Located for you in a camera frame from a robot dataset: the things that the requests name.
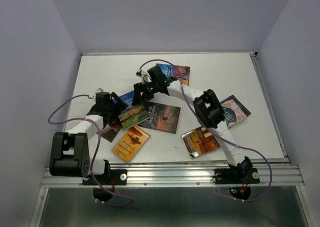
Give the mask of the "Animal Farm book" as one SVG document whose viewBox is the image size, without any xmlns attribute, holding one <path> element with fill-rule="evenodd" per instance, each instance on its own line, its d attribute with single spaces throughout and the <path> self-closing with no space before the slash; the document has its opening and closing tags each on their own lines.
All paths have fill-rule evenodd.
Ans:
<svg viewBox="0 0 320 227">
<path fill-rule="evenodd" d="M 125 110 L 115 118 L 115 124 L 123 129 L 129 129 L 149 119 L 149 114 L 142 104 L 133 106 L 134 91 L 127 92 L 119 97 L 127 104 Z"/>
</svg>

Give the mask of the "Three Days to See book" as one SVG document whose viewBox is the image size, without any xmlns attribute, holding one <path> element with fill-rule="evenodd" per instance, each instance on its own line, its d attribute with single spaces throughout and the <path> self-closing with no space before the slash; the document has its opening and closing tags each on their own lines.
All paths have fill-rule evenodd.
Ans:
<svg viewBox="0 0 320 227">
<path fill-rule="evenodd" d="M 111 122 L 107 124 L 103 129 L 100 130 L 101 137 L 109 141 L 110 143 L 117 136 L 119 131 L 121 130 L 122 125 L 118 122 Z"/>
</svg>

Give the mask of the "A Tale of Two Cities book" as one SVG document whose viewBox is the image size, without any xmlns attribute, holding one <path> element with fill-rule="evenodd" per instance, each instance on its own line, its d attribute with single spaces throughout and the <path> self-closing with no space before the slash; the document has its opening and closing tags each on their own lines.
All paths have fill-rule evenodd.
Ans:
<svg viewBox="0 0 320 227">
<path fill-rule="evenodd" d="M 149 119 L 139 123 L 139 127 L 176 134 L 180 107 L 150 101 L 146 101 L 143 105 Z"/>
</svg>

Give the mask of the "Jane Eyre blue book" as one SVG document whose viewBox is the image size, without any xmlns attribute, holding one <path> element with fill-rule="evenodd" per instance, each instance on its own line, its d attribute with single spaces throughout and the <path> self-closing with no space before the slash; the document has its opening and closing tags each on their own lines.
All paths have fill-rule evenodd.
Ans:
<svg viewBox="0 0 320 227">
<path fill-rule="evenodd" d="M 174 77 L 178 80 L 182 80 L 184 85 L 189 85 L 191 70 L 189 66 L 176 65 L 173 67 L 172 65 L 164 63 L 157 63 L 156 65 L 160 67 L 167 78 Z"/>
</svg>

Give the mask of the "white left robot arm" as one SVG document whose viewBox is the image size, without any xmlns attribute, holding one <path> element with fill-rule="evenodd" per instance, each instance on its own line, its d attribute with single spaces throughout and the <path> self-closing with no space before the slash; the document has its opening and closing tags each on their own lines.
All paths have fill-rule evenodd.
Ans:
<svg viewBox="0 0 320 227">
<path fill-rule="evenodd" d="M 66 132 L 56 132 L 52 138 L 49 172 L 59 177 L 87 177 L 92 171 L 89 140 L 116 120 L 128 107 L 115 92 L 98 92 L 93 97 L 95 104 L 84 117 L 75 117 L 63 123 L 79 121 Z"/>
</svg>

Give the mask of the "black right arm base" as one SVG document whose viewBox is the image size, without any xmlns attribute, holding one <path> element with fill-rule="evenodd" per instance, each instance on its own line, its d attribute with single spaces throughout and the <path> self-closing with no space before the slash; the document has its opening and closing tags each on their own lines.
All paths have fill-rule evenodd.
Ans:
<svg viewBox="0 0 320 227">
<path fill-rule="evenodd" d="M 216 168 L 212 181 L 217 185 L 230 185 L 229 192 L 232 197 L 241 201 L 248 201 L 251 196 L 250 184 L 259 184 L 258 170 L 248 157 L 244 157 L 242 163 L 237 166 L 229 165 L 229 168 Z"/>
</svg>

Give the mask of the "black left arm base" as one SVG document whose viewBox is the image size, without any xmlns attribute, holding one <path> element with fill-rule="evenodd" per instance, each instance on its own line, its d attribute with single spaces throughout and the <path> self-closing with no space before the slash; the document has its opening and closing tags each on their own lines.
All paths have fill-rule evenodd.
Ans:
<svg viewBox="0 0 320 227">
<path fill-rule="evenodd" d="M 113 194 L 116 193 L 116 186 L 127 185 L 128 171 L 126 169 L 111 169 L 108 160 L 95 160 L 92 169 L 96 180 L 103 186 L 109 186 L 107 189 Z M 93 187 L 93 197 L 103 204 L 113 198 L 111 193 L 98 186 L 90 174 L 83 178 L 82 185 Z"/>
</svg>

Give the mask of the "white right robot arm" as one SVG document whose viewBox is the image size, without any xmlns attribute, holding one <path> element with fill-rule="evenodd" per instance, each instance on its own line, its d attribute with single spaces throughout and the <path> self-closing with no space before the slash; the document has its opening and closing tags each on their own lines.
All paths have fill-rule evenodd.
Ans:
<svg viewBox="0 0 320 227">
<path fill-rule="evenodd" d="M 166 77 L 158 65 L 147 71 L 143 71 L 140 67 L 136 71 L 136 76 L 141 82 L 133 86 L 132 105 L 149 101 L 156 93 L 185 101 L 198 122 L 211 133 L 217 130 L 216 137 L 225 142 L 221 149 L 230 167 L 231 179 L 235 182 L 242 182 L 250 176 L 252 162 L 234 143 L 234 138 L 225 121 L 223 107 L 213 90 L 197 90 L 183 84 L 182 80 Z"/>
</svg>

